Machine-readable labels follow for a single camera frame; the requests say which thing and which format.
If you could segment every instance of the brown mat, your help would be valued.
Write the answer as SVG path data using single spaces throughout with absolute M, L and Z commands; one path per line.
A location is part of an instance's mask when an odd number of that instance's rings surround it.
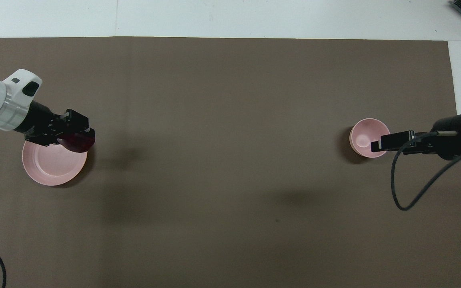
M 446 42 L 0 39 L 0 80 L 19 68 L 97 142 L 47 187 L 0 132 L 9 287 L 461 286 L 461 166 L 401 212 L 393 153 L 348 145 L 362 118 L 397 132 L 455 115 Z M 402 203 L 445 163 L 402 157 Z

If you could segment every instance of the white table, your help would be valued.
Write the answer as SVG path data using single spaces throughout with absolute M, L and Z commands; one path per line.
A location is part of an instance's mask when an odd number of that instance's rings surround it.
M 0 0 L 0 37 L 72 36 L 447 40 L 461 114 L 461 15 L 447 0 Z

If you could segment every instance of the pink bowl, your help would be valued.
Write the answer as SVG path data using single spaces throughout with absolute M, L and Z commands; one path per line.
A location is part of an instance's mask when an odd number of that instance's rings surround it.
M 381 136 L 389 133 L 387 126 L 380 120 L 362 119 L 351 129 L 350 145 L 358 155 L 377 158 L 384 155 L 386 151 L 371 152 L 371 142 L 378 141 Z
M 24 170 L 36 182 L 56 186 L 74 178 L 83 168 L 88 153 L 75 153 L 62 145 L 41 146 L 28 141 L 22 148 Z

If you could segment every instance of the black button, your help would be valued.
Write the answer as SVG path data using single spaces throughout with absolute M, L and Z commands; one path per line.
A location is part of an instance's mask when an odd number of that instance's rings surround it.
M 24 88 L 22 88 L 22 92 L 24 95 L 33 97 L 35 93 L 37 92 L 38 89 L 38 83 L 37 82 L 29 82 Z

